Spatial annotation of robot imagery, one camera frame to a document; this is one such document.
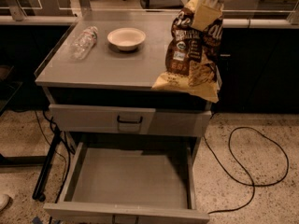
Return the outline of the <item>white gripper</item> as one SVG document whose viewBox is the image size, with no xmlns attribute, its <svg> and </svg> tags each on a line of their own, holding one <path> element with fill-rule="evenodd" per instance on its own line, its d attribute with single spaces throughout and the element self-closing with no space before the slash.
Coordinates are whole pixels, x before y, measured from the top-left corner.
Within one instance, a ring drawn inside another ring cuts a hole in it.
<svg viewBox="0 0 299 224">
<path fill-rule="evenodd" d="M 199 5 L 193 12 L 191 27 L 198 31 L 204 31 L 208 25 L 212 24 L 222 15 L 222 4 L 216 4 L 214 7 Z"/>
</svg>

